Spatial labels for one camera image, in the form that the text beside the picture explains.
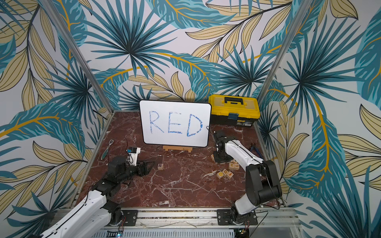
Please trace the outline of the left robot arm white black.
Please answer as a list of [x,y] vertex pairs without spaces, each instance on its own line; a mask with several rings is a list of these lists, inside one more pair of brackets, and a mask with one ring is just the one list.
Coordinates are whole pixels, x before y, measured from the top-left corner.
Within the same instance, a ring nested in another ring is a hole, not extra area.
[[88,191],[85,198],[61,220],[39,235],[30,238],[90,238],[107,225],[120,232],[128,217],[121,205],[112,201],[121,185],[132,181],[134,176],[146,176],[154,167],[154,161],[135,161],[116,156],[107,165],[103,177]]

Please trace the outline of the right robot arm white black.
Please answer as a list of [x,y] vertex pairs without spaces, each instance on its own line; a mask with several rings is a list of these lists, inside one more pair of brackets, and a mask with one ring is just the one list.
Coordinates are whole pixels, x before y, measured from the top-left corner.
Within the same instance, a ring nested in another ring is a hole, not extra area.
[[234,202],[227,215],[228,224],[242,225],[253,219],[255,209],[282,197],[282,189],[274,162],[263,160],[247,149],[239,140],[215,131],[213,152],[216,163],[236,161],[245,171],[246,193]]

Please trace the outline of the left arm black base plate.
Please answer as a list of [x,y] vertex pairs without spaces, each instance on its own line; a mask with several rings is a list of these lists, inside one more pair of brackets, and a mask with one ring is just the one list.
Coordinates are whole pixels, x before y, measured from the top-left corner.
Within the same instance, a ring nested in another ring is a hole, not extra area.
[[115,224],[118,227],[133,227],[136,225],[138,210],[121,210],[116,213]]

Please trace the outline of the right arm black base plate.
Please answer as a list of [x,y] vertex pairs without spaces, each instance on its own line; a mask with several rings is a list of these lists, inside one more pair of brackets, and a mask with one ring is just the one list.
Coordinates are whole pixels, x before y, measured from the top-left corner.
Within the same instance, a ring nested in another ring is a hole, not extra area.
[[217,222],[219,226],[241,226],[241,225],[257,225],[257,215],[255,211],[241,215],[233,208],[218,209]]

